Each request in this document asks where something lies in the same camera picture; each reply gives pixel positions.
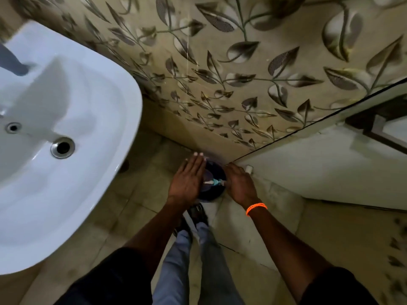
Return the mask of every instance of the shoe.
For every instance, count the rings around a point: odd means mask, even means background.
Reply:
[[[191,217],[192,221],[194,222],[195,227],[199,222],[203,222],[205,225],[209,226],[208,216],[206,215],[204,207],[202,206],[201,203],[191,206],[188,209],[188,214]]]
[[[194,238],[192,237],[191,228],[189,227],[188,223],[186,222],[184,216],[181,217],[181,222],[180,222],[180,224],[174,229],[173,235],[175,235],[175,236],[177,237],[177,236],[178,236],[178,233],[181,232],[182,230],[185,230],[186,232],[188,232],[191,241],[194,239]]]

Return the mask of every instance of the hand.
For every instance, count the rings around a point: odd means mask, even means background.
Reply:
[[[198,198],[205,167],[203,153],[195,152],[190,159],[184,160],[171,182],[167,203],[185,209],[192,206]]]
[[[227,181],[226,189],[231,198],[240,204],[245,210],[255,203],[260,203],[257,191],[250,174],[246,173],[242,167],[233,163],[224,167]]]

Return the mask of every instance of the sink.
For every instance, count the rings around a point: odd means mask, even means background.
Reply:
[[[41,24],[26,23],[6,46],[30,71],[0,68],[0,274],[42,261],[78,229],[120,169],[142,112],[126,70]],[[65,159],[51,154],[61,137],[75,147]]]

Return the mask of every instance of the person's left hand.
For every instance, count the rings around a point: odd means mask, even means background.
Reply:
[[[185,209],[192,206],[201,189],[205,166],[203,153],[198,155],[195,152],[190,159],[185,160],[171,182],[167,203]]]

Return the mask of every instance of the bracelet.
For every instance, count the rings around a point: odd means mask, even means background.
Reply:
[[[265,207],[266,210],[267,210],[267,206],[266,206],[264,203],[256,203],[255,205],[251,205],[250,207],[247,208],[246,215],[247,215],[247,216],[250,216],[250,215],[249,215],[249,212],[250,212],[252,209],[254,209],[255,207]]]

